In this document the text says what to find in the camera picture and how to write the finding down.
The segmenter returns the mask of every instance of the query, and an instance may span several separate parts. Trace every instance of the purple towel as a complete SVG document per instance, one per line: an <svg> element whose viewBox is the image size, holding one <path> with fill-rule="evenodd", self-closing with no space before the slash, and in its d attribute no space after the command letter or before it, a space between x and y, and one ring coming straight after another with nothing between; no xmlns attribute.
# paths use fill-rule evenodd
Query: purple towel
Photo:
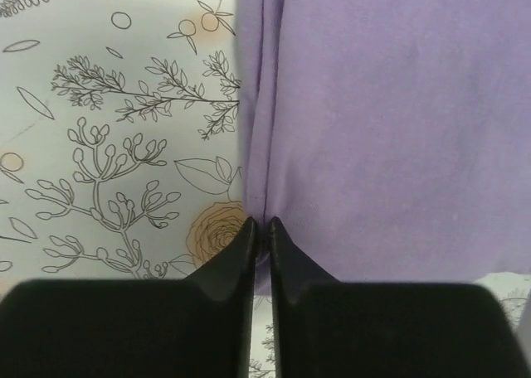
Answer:
<svg viewBox="0 0 531 378"><path fill-rule="evenodd" d="M531 0L239 0L246 212L344 281L531 271Z"/></svg>

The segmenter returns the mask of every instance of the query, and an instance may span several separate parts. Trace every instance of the purple cloth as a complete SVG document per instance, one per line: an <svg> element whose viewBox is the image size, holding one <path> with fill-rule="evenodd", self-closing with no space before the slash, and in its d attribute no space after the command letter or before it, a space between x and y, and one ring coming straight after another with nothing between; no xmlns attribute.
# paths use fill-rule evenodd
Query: purple cloth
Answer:
<svg viewBox="0 0 531 378"><path fill-rule="evenodd" d="M531 0L239 9L249 215L344 281L531 271Z"/></svg>

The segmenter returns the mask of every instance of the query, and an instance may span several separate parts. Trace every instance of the printed flower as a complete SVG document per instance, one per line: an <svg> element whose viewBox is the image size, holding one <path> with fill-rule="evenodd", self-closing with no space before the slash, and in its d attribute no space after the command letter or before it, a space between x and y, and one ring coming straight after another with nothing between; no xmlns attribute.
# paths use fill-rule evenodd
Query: printed flower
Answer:
<svg viewBox="0 0 531 378"><path fill-rule="evenodd" d="M217 202L193 223L186 245L199 268L227 247L243 226L246 216L240 202Z"/></svg>

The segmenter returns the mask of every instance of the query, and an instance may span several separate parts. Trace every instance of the floral tablecloth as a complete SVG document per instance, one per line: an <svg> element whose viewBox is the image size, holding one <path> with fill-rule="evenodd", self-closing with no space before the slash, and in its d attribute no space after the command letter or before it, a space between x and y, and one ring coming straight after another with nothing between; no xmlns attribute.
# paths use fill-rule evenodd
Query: floral tablecloth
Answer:
<svg viewBox="0 0 531 378"><path fill-rule="evenodd" d="M245 219L236 0L0 0L0 283L178 279ZM530 278L481 283L516 322ZM250 372L274 375L256 298Z"/></svg>

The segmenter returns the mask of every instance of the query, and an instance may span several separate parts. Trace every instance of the orange flower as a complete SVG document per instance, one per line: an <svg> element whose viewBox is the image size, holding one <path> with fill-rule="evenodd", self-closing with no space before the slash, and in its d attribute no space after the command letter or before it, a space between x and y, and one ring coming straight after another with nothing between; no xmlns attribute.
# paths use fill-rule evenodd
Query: orange flower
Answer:
<svg viewBox="0 0 531 378"><path fill-rule="evenodd" d="M186 245L199 268L227 247L243 226L246 216L240 202L217 202L193 223Z"/></svg>

